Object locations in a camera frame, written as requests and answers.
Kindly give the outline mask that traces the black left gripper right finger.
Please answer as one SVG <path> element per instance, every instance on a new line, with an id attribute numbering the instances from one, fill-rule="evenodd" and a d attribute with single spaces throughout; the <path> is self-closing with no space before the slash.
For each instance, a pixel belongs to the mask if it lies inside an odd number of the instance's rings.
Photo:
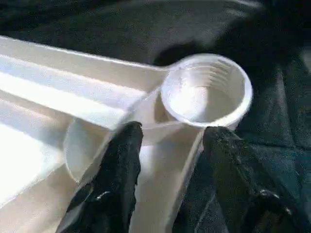
<path id="1" fill-rule="evenodd" d="M 207 127 L 203 146 L 231 233 L 304 231 L 302 208 L 243 139 L 226 127 Z"/>

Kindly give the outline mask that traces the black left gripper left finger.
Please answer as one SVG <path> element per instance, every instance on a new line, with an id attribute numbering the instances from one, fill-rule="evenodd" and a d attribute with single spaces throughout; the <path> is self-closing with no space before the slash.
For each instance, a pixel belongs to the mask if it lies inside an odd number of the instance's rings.
<path id="1" fill-rule="evenodd" d="M 129 232 L 141 171 L 142 139 L 140 122 L 119 126 L 83 174 L 58 232 Z"/>

